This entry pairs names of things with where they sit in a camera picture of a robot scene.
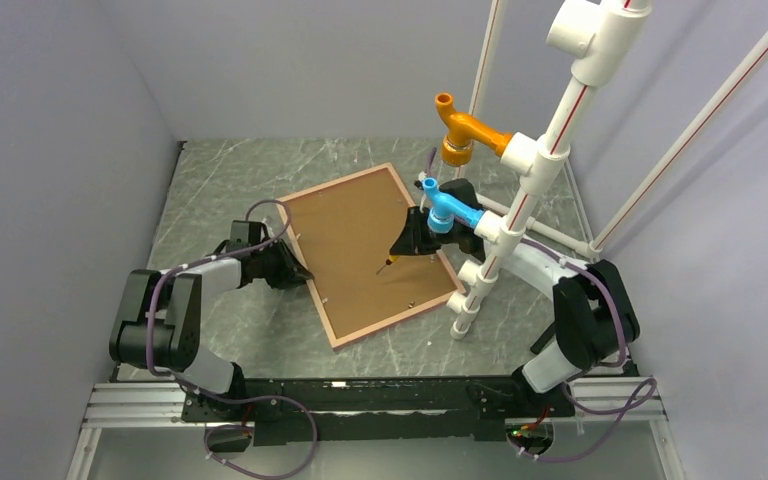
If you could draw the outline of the pink picture frame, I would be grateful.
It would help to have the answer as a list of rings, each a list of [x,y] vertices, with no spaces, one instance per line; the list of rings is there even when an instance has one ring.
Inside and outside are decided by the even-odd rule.
[[[386,265],[413,206],[390,163],[282,197],[287,242],[312,273],[307,286],[328,342],[339,349],[464,292],[446,255]]]

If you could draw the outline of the orange handled screwdriver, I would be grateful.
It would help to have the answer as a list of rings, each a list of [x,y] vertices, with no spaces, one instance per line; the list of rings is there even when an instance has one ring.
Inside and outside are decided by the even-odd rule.
[[[381,272],[382,272],[382,271],[383,271],[385,268],[387,268],[388,266],[391,266],[391,265],[393,265],[393,264],[394,264],[394,263],[395,263],[395,262],[396,262],[398,259],[399,259],[399,257],[398,257],[398,256],[395,256],[395,255],[389,255],[389,256],[387,257],[387,259],[385,260],[385,263],[384,263],[384,264],[383,264],[383,265],[382,265],[380,268],[378,268],[378,269],[376,270],[375,274],[376,274],[376,275],[379,275],[379,274],[380,274],[380,273],[381,273]]]

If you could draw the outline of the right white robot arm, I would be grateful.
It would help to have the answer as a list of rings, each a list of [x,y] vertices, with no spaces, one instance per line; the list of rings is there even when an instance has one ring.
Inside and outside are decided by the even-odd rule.
[[[547,343],[533,348],[533,358],[516,373],[522,381],[510,391],[517,411],[534,415],[561,384],[598,366],[624,364],[640,326],[612,263],[587,264],[509,229],[505,218],[481,209],[474,187],[465,179],[439,183],[421,175],[415,184],[429,204],[408,209],[405,225],[389,249],[389,263],[457,245],[469,257],[457,276],[470,290],[453,294],[447,305],[468,318],[478,313],[480,295],[491,290],[502,268],[552,301],[554,321],[546,331]]]

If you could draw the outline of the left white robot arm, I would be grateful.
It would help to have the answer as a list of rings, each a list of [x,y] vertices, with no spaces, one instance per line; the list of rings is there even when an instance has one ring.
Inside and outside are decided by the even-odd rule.
[[[265,223],[235,220],[229,239],[193,264],[129,273],[109,339],[110,357],[205,391],[218,417],[235,419],[248,402],[245,377],[239,365],[202,345],[206,304],[255,280],[286,290],[313,277]]]

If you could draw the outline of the blue pipe fitting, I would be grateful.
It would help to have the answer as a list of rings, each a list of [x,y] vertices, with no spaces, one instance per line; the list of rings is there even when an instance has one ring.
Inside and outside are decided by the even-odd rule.
[[[467,227],[475,229],[484,211],[468,206],[453,195],[444,193],[439,188],[438,181],[426,177],[421,181],[424,195],[431,202],[427,224],[435,234],[446,234],[451,231],[456,220]]]

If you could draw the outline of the orange pipe fitting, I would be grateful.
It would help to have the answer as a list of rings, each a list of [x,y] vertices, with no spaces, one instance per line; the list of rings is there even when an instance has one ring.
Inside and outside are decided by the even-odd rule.
[[[436,95],[435,106],[447,129],[440,154],[443,162],[451,167],[467,165],[472,159],[475,143],[501,156],[514,136],[510,132],[498,131],[466,112],[458,111],[454,106],[453,95],[448,92]]]

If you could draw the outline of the black flat bar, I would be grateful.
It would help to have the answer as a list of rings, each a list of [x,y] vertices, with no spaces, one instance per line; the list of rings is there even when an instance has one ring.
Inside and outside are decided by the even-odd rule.
[[[555,326],[549,325],[538,339],[531,345],[530,352],[539,355],[555,337]]]

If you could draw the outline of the white pvc pipe stand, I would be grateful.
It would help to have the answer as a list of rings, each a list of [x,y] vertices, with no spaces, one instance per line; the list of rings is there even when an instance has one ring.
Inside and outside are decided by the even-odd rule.
[[[508,212],[484,211],[474,232],[491,244],[485,261],[464,265],[470,290],[447,305],[457,317],[450,334],[463,338],[498,272],[525,236],[527,220],[540,197],[567,161],[577,124],[599,88],[607,85],[622,64],[646,19],[649,1],[565,1],[546,38],[548,45],[572,56],[571,77],[546,131],[537,139],[514,136],[501,156],[503,166],[519,176],[519,189]]]

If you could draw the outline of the white diagonal pipe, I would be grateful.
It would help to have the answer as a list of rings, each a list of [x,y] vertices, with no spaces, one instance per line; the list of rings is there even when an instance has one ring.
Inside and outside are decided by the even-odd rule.
[[[755,71],[760,68],[767,58],[768,30],[747,52],[744,58],[715,91],[712,97],[693,117],[690,123],[654,165],[652,170],[643,178],[641,183],[620,206],[608,224],[589,242],[588,248],[591,253],[599,254],[602,251],[603,247],[607,244],[608,239],[619,229],[620,225],[631,216],[632,211],[654,188],[654,185],[666,174],[670,166],[677,161],[700,132],[711,122],[742,85],[748,81]]]

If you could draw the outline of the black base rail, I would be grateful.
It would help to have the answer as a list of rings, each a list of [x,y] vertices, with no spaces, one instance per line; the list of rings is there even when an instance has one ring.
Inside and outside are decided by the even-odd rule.
[[[185,423],[244,423],[256,446],[290,442],[470,438],[503,441],[520,425],[571,418],[560,388],[533,392],[511,375],[248,379],[252,406],[188,393]]]

